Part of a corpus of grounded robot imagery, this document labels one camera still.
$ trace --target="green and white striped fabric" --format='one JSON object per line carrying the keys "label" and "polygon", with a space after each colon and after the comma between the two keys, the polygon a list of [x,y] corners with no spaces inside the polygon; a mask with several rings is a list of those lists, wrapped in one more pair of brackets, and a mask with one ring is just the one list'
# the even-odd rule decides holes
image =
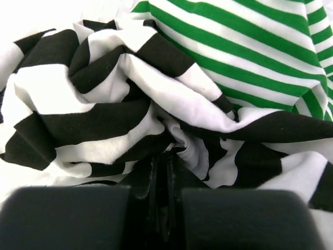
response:
{"label": "green and white striped fabric", "polygon": [[321,0],[148,0],[130,17],[154,19],[236,108],[333,120],[333,38]]}

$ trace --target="crumpled fabric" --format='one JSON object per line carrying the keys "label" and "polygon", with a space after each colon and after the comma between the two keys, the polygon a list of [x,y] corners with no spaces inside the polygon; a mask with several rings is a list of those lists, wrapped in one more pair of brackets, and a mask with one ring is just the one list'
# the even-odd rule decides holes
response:
{"label": "crumpled fabric", "polygon": [[0,87],[2,202],[22,186],[113,185],[175,151],[213,189],[297,193],[333,246],[333,123],[235,110],[152,20],[83,20],[3,46]]}

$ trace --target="black plastic part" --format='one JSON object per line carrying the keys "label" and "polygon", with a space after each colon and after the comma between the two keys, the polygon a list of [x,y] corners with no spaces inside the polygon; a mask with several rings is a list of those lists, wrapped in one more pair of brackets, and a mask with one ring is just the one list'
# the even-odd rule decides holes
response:
{"label": "black plastic part", "polygon": [[186,249],[323,250],[304,202],[286,191],[183,190]]}
{"label": "black plastic part", "polygon": [[156,159],[138,162],[116,186],[130,186],[123,249],[151,249],[156,242]]}
{"label": "black plastic part", "polygon": [[208,189],[209,187],[187,169],[178,156],[165,154],[161,157],[164,157],[164,163],[159,167],[164,166],[167,169],[170,249],[184,249],[182,190],[184,188]]}
{"label": "black plastic part", "polygon": [[0,215],[1,250],[121,249],[126,187],[29,187]]}

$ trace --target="white surface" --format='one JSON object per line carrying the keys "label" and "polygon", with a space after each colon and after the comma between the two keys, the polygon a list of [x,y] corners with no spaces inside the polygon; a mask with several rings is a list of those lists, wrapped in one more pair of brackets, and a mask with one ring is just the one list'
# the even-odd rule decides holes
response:
{"label": "white surface", "polygon": [[[138,0],[0,0],[1,41],[46,29],[71,28],[80,19],[107,22],[130,12]],[[323,0],[333,23],[333,0]]]}

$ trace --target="cloth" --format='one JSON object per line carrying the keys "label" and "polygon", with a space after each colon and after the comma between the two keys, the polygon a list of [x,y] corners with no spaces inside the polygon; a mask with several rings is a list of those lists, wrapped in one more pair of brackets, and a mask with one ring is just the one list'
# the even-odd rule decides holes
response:
{"label": "cloth", "polygon": [[0,48],[1,201],[21,186],[112,185],[176,150],[211,188],[296,192],[333,247],[332,122],[235,111],[153,20],[74,27]]}
{"label": "cloth", "polygon": [[332,121],[333,37],[321,0],[147,0],[154,19],[236,107]]}

